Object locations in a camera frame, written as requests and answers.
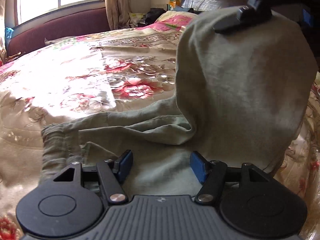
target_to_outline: blue object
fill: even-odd
[[[4,30],[4,45],[5,48],[8,49],[9,42],[11,41],[13,29],[6,27]]]
[[[121,184],[127,178],[133,165],[133,153],[130,151],[119,163],[118,173],[115,174],[118,182]]]
[[[173,11],[175,12],[191,12],[193,13],[193,8],[183,8],[183,7],[180,7],[180,6],[176,6]]]
[[[197,152],[191,153],[190,167],[201,184],[204,184],[208,177],[208,174],[205,168],[206,162],[204,162],[204,160],[202,160],[199,157],[199,154]]]
[[[303,21],[310,27],[314,27],[314,17],[305,9],[303,9]]]

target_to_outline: bed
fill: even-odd
[[[245,3],[182,0],[183,7],[197,11]],[[140,109],[171,97],[180,29],[195,17],[169,11],[152,25],[70,38],[0,68],[0,225],[8,230],[7,239],[21,236],[15,207],[39,180],[41,129],[97,112]],[[304,239],[317,239],[320,234],[319,127],[318,73],[300,134],[275,175],[308,204]]]

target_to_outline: maroon sofa backrest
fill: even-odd
[[[44,38],[55,40],[67,36],[80,36],[110,31],[105,8],[93,9],[63,16],[27,30],[9,43],[7,55],[32,52],[44,47]]]

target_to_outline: beige curtain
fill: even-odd
[[[129,0],[105,0],[108,23],[111,30],[119,29],[120,26],[129,22]]]
[[[4,9],[5,0],[0,0],[0,66],[5,64],[5,58],[7,57],[7,51],[4,46]]]

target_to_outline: ridged gray surface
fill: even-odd
[[[111,207],[98,226],[73,239],[252,240],[228,227],[214,208],[197,205],[189,196],[135,196],[127,205]]]

